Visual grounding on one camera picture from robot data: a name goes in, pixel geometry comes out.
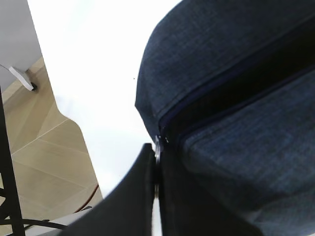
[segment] blue denim fabric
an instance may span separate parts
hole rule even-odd
[[[184,0],[156,26],[136,107],[152,138],[158,120],[196,87],[315,15],[315,0]]]
[[[190,91],[314,13],[315,0],[182,1],[153,31],[141,63],[136,107],[151,137]],[[315,72],[205,127],[186,140],[182,159],[265,236],[315,233]]]
[[[315,72],[192,135],[183,162],[264,235],[315,233]]]

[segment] beige tile floor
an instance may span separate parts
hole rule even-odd
[[[57,109],[43,59],[28,74],[38,91],[15,81],[2,94],[21,211],[24,218],[56,219],[82,205],[97,180],[80,128]],[[89,205],[101,199],[98,190]],[[0,236],[10,231],[0,226]]]

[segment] white wall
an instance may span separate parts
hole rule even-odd
[[[25,71],[40,57],[27,0],[0,0],[0,64]],[[1,91],[14,80],[10,72],[0,68]]]

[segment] metal zipper pull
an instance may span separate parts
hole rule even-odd
[[[155,138],[155,158],[156,158],[156,167],[155,167],[155,185],[154,185],[154,192],[155,192],[155,197],[158,198],[158,188],[159,188],[159,181],[160,181],[160,158],[161,158],[161,153],[163,151],[163,146],[161,142],[161,136],[156,135]]]

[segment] zipper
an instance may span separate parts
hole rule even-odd
[[[159,184],[161,180],[160,158],[163,152],[161,136],[155,137],[155,148],[156,149],[155,149],[154,157],[156,158],[156,164],[155,164],[155,169],[154,169],[154,194],[155,194],[155,198],[158,198]]]
[[[175,149],[215,123],[315,69],[315,18],[193,90],[159,121]]]

